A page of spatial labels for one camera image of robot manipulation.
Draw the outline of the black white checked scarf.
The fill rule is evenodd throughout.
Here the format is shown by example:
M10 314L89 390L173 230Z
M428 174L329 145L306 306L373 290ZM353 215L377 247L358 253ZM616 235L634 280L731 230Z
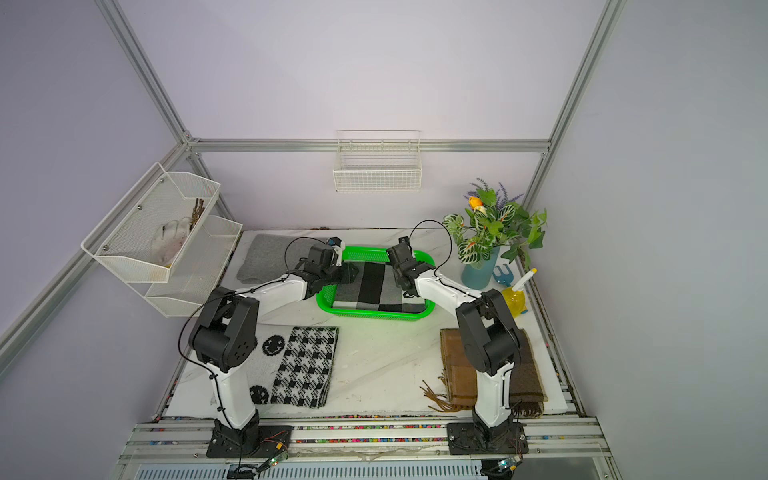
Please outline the black white checked scarf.
M354 278L337 286L332 307L417 315L427 309L421 297L408 297L396 283L391 265L378 262L349 262Z

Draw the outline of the green plastic basket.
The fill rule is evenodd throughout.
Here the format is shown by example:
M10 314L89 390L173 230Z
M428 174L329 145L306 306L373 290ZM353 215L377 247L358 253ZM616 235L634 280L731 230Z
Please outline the green plastic basket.
M378 262L389 264L388 255L384 248L349 246L343 252L343 262ZM360 310L341 310L332 307L334 294L338 285L326 286L316 295L316 302L320 309L337 316L371 318L398 321L417 321L429 316L436 305L430 300L425 300L426 311L417 315L405 315L398 313L385 313Z

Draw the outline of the smiley houndstooth scarf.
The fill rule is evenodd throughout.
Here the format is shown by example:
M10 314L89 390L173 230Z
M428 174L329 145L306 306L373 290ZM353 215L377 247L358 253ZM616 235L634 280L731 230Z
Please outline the smiley houndstooth scarf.
M337 327L258 325L255 349L243 364L252 402L323 407L338 340Z

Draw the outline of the brown plaid fringed scarf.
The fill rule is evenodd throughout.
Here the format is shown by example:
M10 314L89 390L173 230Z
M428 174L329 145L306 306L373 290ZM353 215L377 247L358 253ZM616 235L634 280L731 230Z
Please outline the brown plaid fringed scarf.
M547 396L524 331L522 337L520 363L515 364L511 373L510 406L515 415L536 418L543 414L543 404ZM439 380L446 392L436 392L423 382L420 389L424 396L433 402L429 408L440 413L471 410L478 398L477 372L464 353L457 328L440 331L440 352L443 372Z

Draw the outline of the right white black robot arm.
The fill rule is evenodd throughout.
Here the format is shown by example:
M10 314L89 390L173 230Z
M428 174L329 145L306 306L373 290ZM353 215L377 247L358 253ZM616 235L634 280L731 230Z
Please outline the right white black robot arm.
M464 353L477 371L473 417L493 431L511 415L511 375L520 360L522 334L502 295L495 289L468 289L415 258L407 236L386 250L395 282L404 293L435 303L457 321Z

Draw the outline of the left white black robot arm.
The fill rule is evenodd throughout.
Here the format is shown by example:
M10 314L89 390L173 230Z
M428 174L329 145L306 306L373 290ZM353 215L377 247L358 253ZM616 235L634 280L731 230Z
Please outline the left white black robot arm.
M344 249L338 237L315 243L278 279L244 291L219 287L193 313L197 320L188 337L193 363L208 372L217 419L227 428L241 432L256 417L241 366L256 349L258 316L307 300L327 286L349 283L353 274L343 264Z

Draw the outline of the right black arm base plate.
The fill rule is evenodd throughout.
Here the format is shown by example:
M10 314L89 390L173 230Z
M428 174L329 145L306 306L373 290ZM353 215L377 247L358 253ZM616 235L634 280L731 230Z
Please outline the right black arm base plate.
M446 426L452 455L525 455L529 452L527 434L520 422L506 421L487 428L474 422Z

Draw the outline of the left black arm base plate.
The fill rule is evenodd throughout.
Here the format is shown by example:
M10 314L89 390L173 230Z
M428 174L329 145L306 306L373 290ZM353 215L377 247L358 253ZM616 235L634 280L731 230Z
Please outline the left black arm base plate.
M292 433L293 427L288 425L257 425L233 430L216 422L206 457L273 458L288 449Z

